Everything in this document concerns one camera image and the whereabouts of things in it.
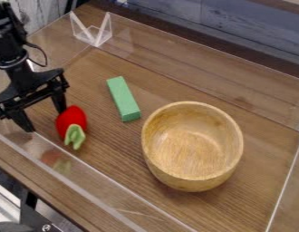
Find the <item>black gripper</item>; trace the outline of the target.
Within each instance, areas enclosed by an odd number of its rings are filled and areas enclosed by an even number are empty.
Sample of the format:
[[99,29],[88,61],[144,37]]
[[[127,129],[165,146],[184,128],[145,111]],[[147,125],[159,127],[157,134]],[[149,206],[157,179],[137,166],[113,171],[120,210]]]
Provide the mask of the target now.
[[11,83],[0,92],[0,118],[11,119],[27,131],[35,132],[25,109],[51,97],[59,113],[67,110],[65,91],[69,88],[64,70],[35,72],[27,62],[3,63]]

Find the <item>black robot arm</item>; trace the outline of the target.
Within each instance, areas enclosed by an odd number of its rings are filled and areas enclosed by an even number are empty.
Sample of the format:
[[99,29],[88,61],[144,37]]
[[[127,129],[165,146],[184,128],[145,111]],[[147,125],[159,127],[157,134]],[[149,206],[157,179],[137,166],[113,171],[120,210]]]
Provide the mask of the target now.
[[61,68],[35,72],[25,45],[43,48],[28,42],[24,24],[17,18],[11,3],[0,0],[0,70],[7,72],[9,85],[0,92],[0,119],[9,119],[27,131],[35,127],[25,109],[51,98],[59,113],[67,110],[65,91],[69,88]]

